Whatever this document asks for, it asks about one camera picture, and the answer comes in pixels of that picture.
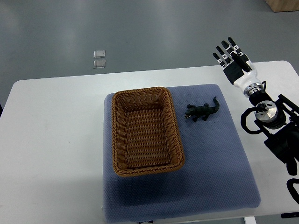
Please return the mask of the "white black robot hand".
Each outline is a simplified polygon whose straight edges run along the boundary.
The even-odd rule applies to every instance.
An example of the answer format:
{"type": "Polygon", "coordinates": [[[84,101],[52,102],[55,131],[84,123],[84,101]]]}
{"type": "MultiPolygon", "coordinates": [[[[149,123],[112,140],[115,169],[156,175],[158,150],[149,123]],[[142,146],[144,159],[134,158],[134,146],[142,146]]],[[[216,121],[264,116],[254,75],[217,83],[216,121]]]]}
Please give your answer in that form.
{"type": "Polygon", "coordinates": [[[250,97],[254,92],[263,90],[263,84],[257,79],[257,70],[251,60],[229,37],[227,41],[217,46],[213,57],[222,67],[229,82],[239,88],[244,96],[250,97]]]}

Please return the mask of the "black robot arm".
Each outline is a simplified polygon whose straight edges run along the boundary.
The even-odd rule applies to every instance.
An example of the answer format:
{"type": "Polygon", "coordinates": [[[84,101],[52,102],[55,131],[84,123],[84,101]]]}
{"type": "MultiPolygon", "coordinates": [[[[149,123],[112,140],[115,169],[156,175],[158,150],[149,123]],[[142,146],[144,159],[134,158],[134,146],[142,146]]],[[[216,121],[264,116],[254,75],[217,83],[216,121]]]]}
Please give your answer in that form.
{"type": "Polygon", "coordinates": [[[244,95],[253,107],[241,115],[241,127],[249,134],[264,133],[266,147],[286,165],[289,175],[299,174],[299,107],[280,94],[273,101],[266,82],[250,84],[244,95]]]}

